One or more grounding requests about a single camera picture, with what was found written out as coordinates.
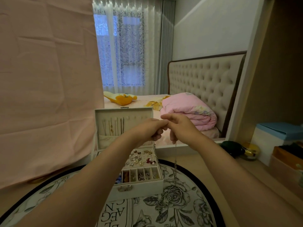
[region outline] person's left hand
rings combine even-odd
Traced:
[[[147,141],[157,141],[161,138],[163,130],[167,130],[169,121],[166,119],[158,120],[148,118],[138,126],[131,129],[138,142],[137,147],[141,146]]]

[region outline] leaf pattern curtain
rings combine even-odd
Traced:
[[[104,91],[154,95],[161,0],[93,0]]]

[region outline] wooden headboard frame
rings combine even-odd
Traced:
[[[232,93],[232,97],[230,99],[230,103],[226,112],[226,116],[225,116],[225,120],[224,120],[224,125],[221,131],[221,137],[225,137],[226,136],[226,132],[227,132],[227,128],[229,125],[229,121],[230,121],[230,117],[232,115],[232,110],[233,110],[233,106],[235,103],[235,98],[237,95],[237,90],[238,90],[238,86],[239,86],[239,82],[240,82],[240,78],[241,78],[241,73],[243,70],[243,65],[244,65],[244,60],[245,60],[245,54],[247,51],[241,51],[241,52],[234,52],[234,53],[225,53],[225,54],[219,54],[219,55],[213,55],[213,56],[206,56],[206,57],[197,57],[197,58],[191,58],[191,59],[184,59],[184,60],[178,60],[178,61],[170,61],[167,65],[167,77],[168,77],[168,94],[170,94],[170,80],[169,80],[169,65],[172,62],[180,62],[180,61],[192,61],[192,60],[201,60],[201,59],[209,59],[209,58],[217,58],[217,57],[227,57],[227,56],[235,56],[235,55],[244,55],[241,63],[240,63],[240,67],[238,70],[238,74],[237,74],[237,78],[236,78],[236,82],[235,82],[235,87]]]

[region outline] white wall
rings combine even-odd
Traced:
[[[173,60],[248,49],[259,0],[177,0]]]

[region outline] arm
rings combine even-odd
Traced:
[[[95,226],[131,151],[158,140],[167,120],[148,119],[125,132],[15,227]]]
[[[242,168],[224,149],[199,132],[183,115],[166,114],[171,140],[196,150],[218,183],[240,226],[303,226],[303,217]]]

